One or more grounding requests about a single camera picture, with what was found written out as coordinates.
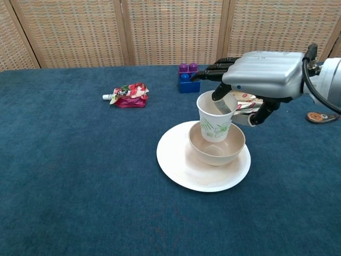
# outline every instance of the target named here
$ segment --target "white plate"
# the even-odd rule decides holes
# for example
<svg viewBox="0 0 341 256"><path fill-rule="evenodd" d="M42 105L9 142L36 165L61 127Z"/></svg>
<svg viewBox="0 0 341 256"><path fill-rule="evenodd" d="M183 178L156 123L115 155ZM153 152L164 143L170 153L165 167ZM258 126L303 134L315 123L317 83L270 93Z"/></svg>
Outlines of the white plate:
<svg viewBox="0 0 341 256"><path fill-rule="evenodd" d="M251 156L247 146L227 165L205 164L192 153L188 141L188 132L197 122L178 124L161 137L156 150L161 169L174 182L196 191L217 192L232 188L250 169Z"/></svg>

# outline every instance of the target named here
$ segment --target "white paper cup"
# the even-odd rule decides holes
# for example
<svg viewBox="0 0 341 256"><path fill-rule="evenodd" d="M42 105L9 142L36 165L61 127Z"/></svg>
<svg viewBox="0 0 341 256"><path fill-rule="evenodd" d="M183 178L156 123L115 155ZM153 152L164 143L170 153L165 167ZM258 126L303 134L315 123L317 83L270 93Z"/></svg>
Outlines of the white paper cup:
<svg viewBox="0 0 341 256"><path fill-rule="evenodd" d="M201 135L207 141L221 142L225 140L228 135L231 118L237 109L238 103L236 98L228 93L223 100L231 112L223 115L212 100L213 92L214 91L205 92L197 99Z"/></svg>

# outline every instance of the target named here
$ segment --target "lego block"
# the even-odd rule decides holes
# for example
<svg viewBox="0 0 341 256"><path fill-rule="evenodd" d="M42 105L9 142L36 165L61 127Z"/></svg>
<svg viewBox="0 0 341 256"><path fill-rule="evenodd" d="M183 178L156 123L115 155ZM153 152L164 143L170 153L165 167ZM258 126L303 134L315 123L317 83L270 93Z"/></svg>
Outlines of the lego block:
<svg viewBox="0 0 341 256"><path fill-rule="evenodd" d="M190 78L199 71L198 65L193 62L187 66L181 63L178 70L178 85L181 93L191 93L200 91L200 81L191 82Z"/></svg>

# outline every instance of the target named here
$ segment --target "beige bowl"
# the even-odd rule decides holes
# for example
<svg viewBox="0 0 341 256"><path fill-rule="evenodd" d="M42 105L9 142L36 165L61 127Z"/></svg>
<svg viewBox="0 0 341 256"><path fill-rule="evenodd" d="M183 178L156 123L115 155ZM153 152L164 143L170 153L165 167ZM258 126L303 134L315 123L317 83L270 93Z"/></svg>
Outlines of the beige bowl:
<svg viewBox="0 0 341 256"><path fill-rule="evenodd" d="M233 161L245 145L244 133L231 124L228 136L222 142L209 142L201 135L200 122L188 134L193 152L206 164L224 165Z"/></svg>

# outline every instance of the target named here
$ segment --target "blue tablecloth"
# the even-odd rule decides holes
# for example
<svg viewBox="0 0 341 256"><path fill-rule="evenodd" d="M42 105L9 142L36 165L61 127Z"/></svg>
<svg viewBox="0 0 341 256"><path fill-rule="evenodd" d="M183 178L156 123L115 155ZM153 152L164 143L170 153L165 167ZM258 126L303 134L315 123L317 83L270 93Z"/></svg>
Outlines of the blue tablecloth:
<svg viewBox="0 0 341 256"><path fill-rule="evenodd" d="M102 100L135 82L145 108ZM175 66L0 73L0 254L340 255L341 121L307 122L329 112L308 96L282 104L241 126L245 179L200 193L156 158L168 129L199 119L199 94L178 92Z"/></svg>

